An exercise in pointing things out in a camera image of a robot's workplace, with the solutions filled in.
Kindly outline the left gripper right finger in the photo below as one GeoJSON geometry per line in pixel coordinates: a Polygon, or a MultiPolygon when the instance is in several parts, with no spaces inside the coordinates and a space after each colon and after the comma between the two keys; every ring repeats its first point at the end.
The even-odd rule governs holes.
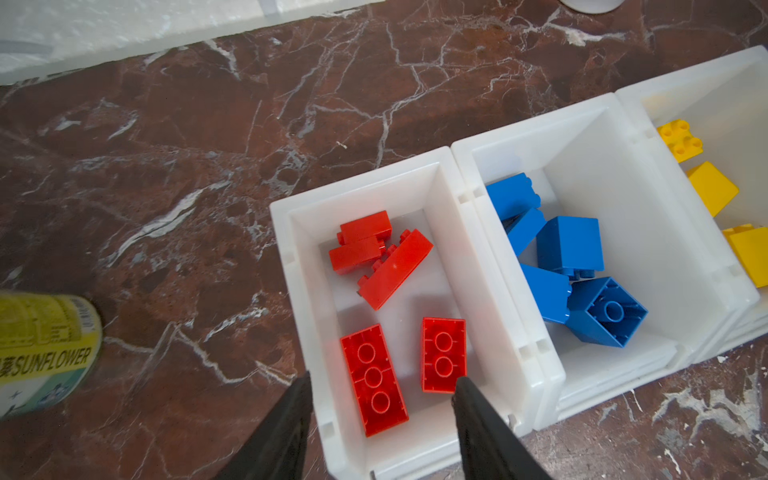
{"type": "Polygon", "coordinates": [[[466,479],[552,479],[468,377],[457,380],[452,406],[466,479]]]}

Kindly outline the blue lego brick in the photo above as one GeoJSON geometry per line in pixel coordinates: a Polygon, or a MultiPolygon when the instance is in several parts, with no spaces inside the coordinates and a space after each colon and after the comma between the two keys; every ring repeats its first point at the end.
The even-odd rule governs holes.
{"type": "Polygon", "coordinates": [[[486,190],[501,221],[513,219],[541,206],[541,198],[525,173],[489,184],[486,190]]]}

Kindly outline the long red lego brick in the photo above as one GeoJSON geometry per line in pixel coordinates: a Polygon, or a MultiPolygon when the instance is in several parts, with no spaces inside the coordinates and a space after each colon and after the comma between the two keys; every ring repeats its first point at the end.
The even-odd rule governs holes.
{"type": "Polygon", "coordinates": [[[372,437],[409,420],[380,324],[340,340],[364,433],[372,437]]]}

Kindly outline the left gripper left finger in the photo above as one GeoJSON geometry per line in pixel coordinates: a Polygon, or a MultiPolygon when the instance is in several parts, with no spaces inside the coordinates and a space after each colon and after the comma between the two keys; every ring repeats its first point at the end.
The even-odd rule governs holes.
{"type": "Polygon", "coordinates": [[[214,479],[301,479],[312,404],[311,376],[295,379],[214,479]]]}

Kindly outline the yellow lego tall brick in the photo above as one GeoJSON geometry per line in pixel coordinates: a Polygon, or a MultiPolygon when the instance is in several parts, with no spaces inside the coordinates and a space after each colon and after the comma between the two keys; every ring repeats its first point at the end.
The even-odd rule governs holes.
{"type": "Polygon", "coordinates": [[[744,224],[722,233],[755,287],[766,287],[767,228],[744,224]]]}

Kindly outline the red square lego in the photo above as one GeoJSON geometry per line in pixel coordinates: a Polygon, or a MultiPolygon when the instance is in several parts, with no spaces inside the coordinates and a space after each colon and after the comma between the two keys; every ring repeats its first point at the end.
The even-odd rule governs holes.
{"type": "Polygon", "coordinates": [[[347,274],[379,259],[391,235],[392,225],[386,211],[342,224],[337,233],[339,247],[329,251],[333,271],[347,274]]]}

